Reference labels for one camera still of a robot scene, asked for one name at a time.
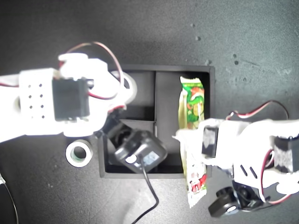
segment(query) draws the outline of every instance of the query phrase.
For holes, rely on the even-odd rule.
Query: black box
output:
[[[150,178],[183,178],[179,142],[172,138],[178,130],[178,100],[182,91],[180,76],[198,77],[205,88],[205,118],[215,117],[215,69],[210,66],[123,65],[137,83],[138,94],[122,114],[132,127],[154,133],[166,146],[166,159],[149,172]],[[115,148],[99,139],[100,176],[104,178],[144,178],[135,174],[114,156]]]

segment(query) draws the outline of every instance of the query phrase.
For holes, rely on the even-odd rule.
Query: white tape roll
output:
[[[75,148],[79,147],[80,150],[85,151],[85,158],[80,158],[75,154]],[[93,151],[88,141],[76,140],[69,144],[65,151],[67,161],[74,167],[84,167],[92,159]]]

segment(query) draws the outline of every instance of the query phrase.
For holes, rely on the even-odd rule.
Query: mounting hole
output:
[[[254,178],[256,178],[256,179],[257,179],[257,175],[256,175],[256,173],[254,172],[253,168],[252,168],[252,167],[250,167],[249,169],[250,169],[250,171],[252,172],[252,175],[254,176]]]
[[[248,176],[246,170],[244,169],[244,167],[243,167],[242,165],[240,166],[240,168],[241,168],[241,170],[243,171],[244,175],[245,175],[245,176]]]
[[[71,157],[74,160],[83,161],[86,158],[86,151],[82,147],[77,146],[74,148]]]

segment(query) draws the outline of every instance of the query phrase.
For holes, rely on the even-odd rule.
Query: green snack packet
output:
[[[183,90],[179,99],[179,128],[196,129],[204,120],[205,90],[199,78],[180,78]]]
[[[206,195],[206,166],[193,156],[196,147],[189,147],[186,139],[196,135],[199,123],[204,120],[205,90],[199,78],[186,79],[180,77],[182,92],[179,98],[178,125],[175,139],[180,141],[180,153],[184,176],[188,190],[190,208]]]

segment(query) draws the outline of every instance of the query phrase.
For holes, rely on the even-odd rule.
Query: gray surface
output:
[[[299,118],[298,9],[296,0],[2,1],[0,74],[56,66],[58,54],[72,45],[99,40],[122,63],[204,65],[210,60],[216,68],[218,118],[270,98]],[[274,115],[273,109],[256,119],[283,118],[283,111]],[[100,179],[96,153],[85,168],[72,167],[65,146],[62,135],[1,144],[0,171],[22,224],[129,224],[154,203],[145,181]],[[218,170],[207,182],[208,195],[192,209],[183,179],[152,183],[161,202],[139,224],[299,222],[298,195],[271,210],[210,218],[207,206],[214,193],[229,184]]]

